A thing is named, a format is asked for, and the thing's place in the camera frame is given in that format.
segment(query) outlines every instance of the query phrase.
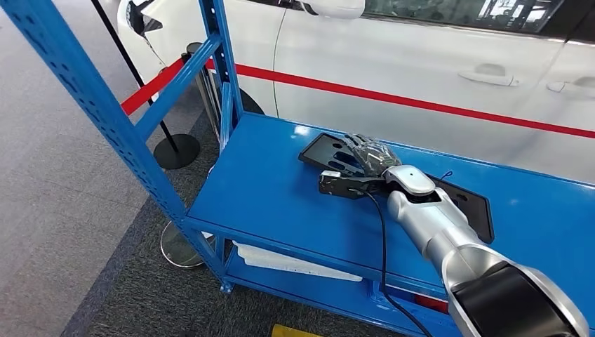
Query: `yellow floor marking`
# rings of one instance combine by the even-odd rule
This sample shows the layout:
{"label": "yellow floor marking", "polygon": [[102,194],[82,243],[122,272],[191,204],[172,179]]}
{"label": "yellow floor marking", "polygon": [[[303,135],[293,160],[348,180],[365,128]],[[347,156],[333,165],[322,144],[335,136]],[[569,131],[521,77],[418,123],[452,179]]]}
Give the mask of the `yellow floor marking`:
{"label": "yellow floor marking", "polygon": [[297,329],[288,328],[280,324],[273,326],[273,334],[271,337],[320,337],[309,332],[304,332]]}

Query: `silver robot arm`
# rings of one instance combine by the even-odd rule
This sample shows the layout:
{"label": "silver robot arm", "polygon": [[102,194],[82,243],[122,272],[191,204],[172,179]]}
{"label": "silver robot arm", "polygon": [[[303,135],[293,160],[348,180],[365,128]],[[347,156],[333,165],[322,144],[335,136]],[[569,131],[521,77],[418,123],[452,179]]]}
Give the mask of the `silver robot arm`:
{"label": "silver robot arm", "polygon": [[382,177],[400,186],[389,212],[442,278],[463,336],[589,336],[586,319],[552,280],[487,247],[423,172],[391,166]]}

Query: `blue shelf frame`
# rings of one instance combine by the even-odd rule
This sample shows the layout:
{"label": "blue shelf frame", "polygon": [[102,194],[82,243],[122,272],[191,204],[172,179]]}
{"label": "blue shelf frame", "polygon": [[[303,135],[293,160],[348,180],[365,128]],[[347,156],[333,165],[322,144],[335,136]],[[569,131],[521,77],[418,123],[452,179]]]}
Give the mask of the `blue shelf frame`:
{"label": "blue shelf frame", "polygon": [[145,144],[209,57],[217,70],[215,80],[222,88],[221,149],[243,114],[223,1],[198,2],[206,41],[136,125],[121,109],[51,0],[0,0],[0,6],[161,210],[202,256],[221,282],[222,290],[229,292],[233,284],[226,279],[225,241],[218,238],[213,250],[202,235],[185,225],[187,209]]}
{"label": "blue shelf frame", "polygon": [[[225,239],[230,238],[242,239],[247,244],[304,258],[328,267],[336,267],[340,270],[347,268],[347,265],[333,262],[332,259],[324,259],[308,251],[250,236],[234,229],[225,229],[215,223],[201,221],[188,215],[189,209],[153,158],[145,144],[146,139],[209,57],[213,57],[215,78],[222,92],[221,150],[226,147],[230,135],[244,114],[223,1],[198,0],[198,2],[204,18],[207,40],[186,62],[136,125],[131,123],[123,112],[51,0],[0,0],[0,6],[122,161],[135,174],[163,213],[173,221],[204,259],[211,272],[220,281],[222,291],[230,292],[234,284],[242,284],[400,333],[421,336],[400,312],[390,308],[379,298],[375,291],[377,287],[375,281],[378,280],[377,270],[370,267],[359,268],[358,272],[367,279],[363,282],[348,282],[251,267],[242,262],[235,249],[225,260]],[[217,239],[214,249],[200,234],[201,230],[215,233]],[[432,287],[425,284],[419,287],[419,284],[405,277],[399,279],[390,276],[389,281],[394,286],[443,298],[443,290],[438,286]],[[416,305],[406,296],[397,301],[420,319],[435,336],[460,336],[448,315]]]}

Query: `car door handle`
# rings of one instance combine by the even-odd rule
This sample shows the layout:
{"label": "car door handle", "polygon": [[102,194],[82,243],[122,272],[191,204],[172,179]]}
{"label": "car door handle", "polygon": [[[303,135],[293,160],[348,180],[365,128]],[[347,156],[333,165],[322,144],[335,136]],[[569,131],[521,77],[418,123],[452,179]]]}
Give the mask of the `car door handle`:
{"label": "car door handle", "polygon": [[519,80],[513,74],[507,74],[506,68],[493,63],[482,63],[469,71],[459,72],[459,76],[475,82],[493,84],[495,86],[518,86]]}
{"label": "car door handle", "polygon": [[572,82],[549,82],[546,87],[555,93],[566,93],[576,98],[595,98],[595,77],[583,76]]}

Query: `red rope barrier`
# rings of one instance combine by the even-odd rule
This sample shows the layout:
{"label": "red rope barrier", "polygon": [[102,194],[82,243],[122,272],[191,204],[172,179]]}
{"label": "red rope barrier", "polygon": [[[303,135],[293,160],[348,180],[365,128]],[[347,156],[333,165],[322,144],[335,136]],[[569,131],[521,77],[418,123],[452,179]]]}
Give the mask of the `red rope barrier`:
{"label": "red rope barrier", "polygon": [[[151,96],[167,85],[171,79],[180,71],[183,63],[179,59],[175,61],[170,67],[167,67],[157,77],[151,80],[146,86],[143,86],[136,93],[122,103],[122,109],[127,115],[132,114],[136,109],[143,105]],[[214,68],[213,60],[206,63],[209,69]],[[390,95],[388,93],[379,93],[377,91],[356,88],[353,86],[345,86],[342,84],[321,81],[318,79],[310,79],[283,72],[275,72],[272,70],[265,70],[261,68],[251,67],[248,65],[236,65],[236,72],[238,75],[254,77],[257,79],[265,79],[268,81],[281,82],[292,84],[294,86],[303,86],[305,88],[313,88],[318,90],[329,91],[332,93],[341,93],[343,95],[351,95],[371,100],[379,100],[387,103],[394,103],[405,105],[408,107],[418,107],[420,109],[433,110],[443,112],[446,114],[454,114],[457,116],[481,119],[484,121],[494,121],[496,123],[522,126],[525,128],[533,128],[536,130],[550,131],[555,133],[563,133],[566,135],[579,136],[585,138],[595,138],[595,131],[583,130],[580,128],[571,128],[568,126],[561,126],[556,124],[542,123],[540,121],[531,121],[528,119],[520,119],[515,117],[502,116],[499,114],[490,114],[487,112],[480,112],[462,107],[452,107],[450,105],[426,102],[423,100],[416,100],[397,95]]]}
{"label": "red rope barrier", "polygon": [[178,59],[172,65],[164,68],[159,75],[152,79],[149,83],[138,89],[132,96],[127,98],[120,106],[126,116],[130,116],[139,107],[145,104],[151,96],[165,88],[175,75],[182,69],[184,62]]}

